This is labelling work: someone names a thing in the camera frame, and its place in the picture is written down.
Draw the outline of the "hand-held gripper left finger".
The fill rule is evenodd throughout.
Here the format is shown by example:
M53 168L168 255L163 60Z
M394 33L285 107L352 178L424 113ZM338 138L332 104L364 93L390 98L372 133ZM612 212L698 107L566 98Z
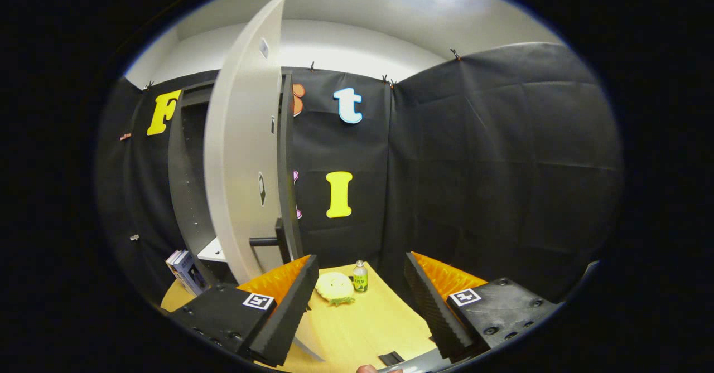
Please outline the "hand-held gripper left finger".
M224 352L283 365L318 277L318 256L306 255L243 285L215 284L167 316Z

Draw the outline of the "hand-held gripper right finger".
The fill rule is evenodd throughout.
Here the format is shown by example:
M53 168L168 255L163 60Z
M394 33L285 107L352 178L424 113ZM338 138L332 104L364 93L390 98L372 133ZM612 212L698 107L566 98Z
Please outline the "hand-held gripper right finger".
M441 357L451 362L525 335L559 307L510 278L487 282L418 252L406 253L404 276Z

